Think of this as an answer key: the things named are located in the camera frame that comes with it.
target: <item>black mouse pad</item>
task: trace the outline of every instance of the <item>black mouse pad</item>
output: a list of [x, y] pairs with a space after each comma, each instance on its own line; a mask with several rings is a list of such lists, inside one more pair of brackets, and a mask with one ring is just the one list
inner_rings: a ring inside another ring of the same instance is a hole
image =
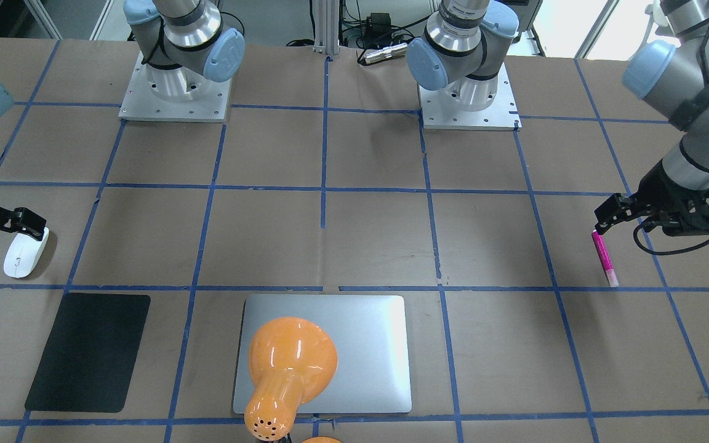
[[149, 306], [149, 295], [65, 295], [26, 409], [120, 412]]

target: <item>orange object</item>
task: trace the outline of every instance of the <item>orange object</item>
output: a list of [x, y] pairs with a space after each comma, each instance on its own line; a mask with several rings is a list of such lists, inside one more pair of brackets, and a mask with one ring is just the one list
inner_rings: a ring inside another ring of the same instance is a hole
[[292, 431], [300, 404], [312, 401], [330, 383], [338, 352], [319, 326], [281, 317], [256, 331], [248, 365], [256, 389], [245, 407], [245, 426], [259, 440], [276, 441]]
[[330, 437], [314, 437], [305, 440], [303, 443], [341, 443], [339, 440]]

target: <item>pink marker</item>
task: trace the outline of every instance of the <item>pink marker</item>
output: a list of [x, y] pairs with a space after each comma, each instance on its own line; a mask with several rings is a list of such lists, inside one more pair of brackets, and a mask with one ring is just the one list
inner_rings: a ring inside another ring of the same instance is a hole
[[603, 272], [606, 274], [606, 278], [609, 280], [609, 286], [612, 288], [617, 288], [620, 284], [617, 282], [617, 274], [614, 272], [614, 266], [611, 266], [611, 259], [609, 259], [609, 252], [606, 250], [606, 245], [603, 244], [603, 237], [600, 236], [598, 231], [593, 230], [593, 243], [596, 244], [596, 250], [598, 250], [598, 258], [600, 258], [601, 266], [603, 267]]

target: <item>computer mouse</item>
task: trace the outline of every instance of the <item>computer mouse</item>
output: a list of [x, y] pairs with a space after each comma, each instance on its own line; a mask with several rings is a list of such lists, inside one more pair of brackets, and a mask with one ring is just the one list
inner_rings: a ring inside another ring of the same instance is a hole
[[31, 274], [37, 261], [46, 248], [50, 231], [45, 227], [42, 231], [42, 241], [37, 241], [25, 234], [16, 234], [5, 256], [5, 274], [13, 278], [23, 278]]

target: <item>metal base plate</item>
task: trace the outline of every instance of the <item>metal base plate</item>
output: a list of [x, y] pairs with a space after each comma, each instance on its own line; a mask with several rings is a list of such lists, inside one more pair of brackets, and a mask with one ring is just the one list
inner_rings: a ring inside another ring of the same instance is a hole
[[456, 109], [456, 102], [445, 96], [444, 90], [427, 90], [417, 87], [423, 109], [423, 127], [426, 129], [475, 129], [486, 131], [512, 131], [521, 128], [516, 99], [507, 78], [505, 65], [500, 68], [500, 88], [494, 103], [481, 111]]
[[404, 300], [399, 295], [254, 294], [245, 302], [233, 409], [245, 412], [254, 385], [248, 350], [256, 330], [278, 317], [301, 317], [329, 334], [338, 370], [318, 397], [299, 412], [410, 412], [412, 395]]
[[199, 98], [190, 102], [170, 102], [151, 90], [146, 68], [141, 64], [141, 53], [130, 76], [130, 84], [122, 99], [119, 117], [131, 121], [186, 121], [222, 123], [228, 112], [231, 80], [223, 83], [206, 81], [199, 90]]

